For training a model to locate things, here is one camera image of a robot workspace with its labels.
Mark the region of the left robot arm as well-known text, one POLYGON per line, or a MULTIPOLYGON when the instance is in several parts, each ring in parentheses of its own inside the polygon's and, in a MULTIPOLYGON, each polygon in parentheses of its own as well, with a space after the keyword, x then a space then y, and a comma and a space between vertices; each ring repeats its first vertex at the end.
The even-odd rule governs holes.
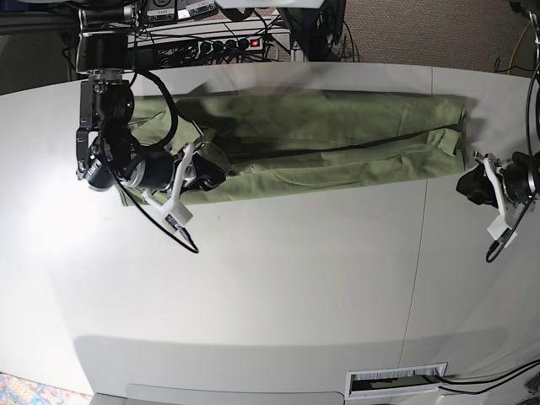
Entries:
POLYGON ((462 175, 456 191, 478 205, 502 208, 508 204, 535 203, 539 198, 539 152, 532 149, 532 130, 539 129, 539 2, 511 1, 515 12, 527 16, 534 29, 534 68, 530 70, 530 89, 526 96, 526 152, 515 151, 508 159, 476 152, 474 168, 462 175))

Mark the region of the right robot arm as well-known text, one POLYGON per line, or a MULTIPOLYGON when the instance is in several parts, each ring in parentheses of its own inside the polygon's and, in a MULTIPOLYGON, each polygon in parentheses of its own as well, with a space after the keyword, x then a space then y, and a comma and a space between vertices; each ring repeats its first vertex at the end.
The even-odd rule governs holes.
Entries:
POLYGON ((76 70, 86 75, 80 86, 79 127, 76 131, 77 176, 96 191, 114 185, 167 192, 174 184, 180 190, 210 191, 225 175, 199 154, 185 148, 168 151, 184 115, 176 107, 163 81, 136 63, 130 40, 145 26, 141 18, 148 6, 141 1, 74 1, 78 11, 79 43, 76 70), (154 83, 170 115, 170 127, 162 138, 144 144, 130 129, 135 110, 132 72, 154 83))

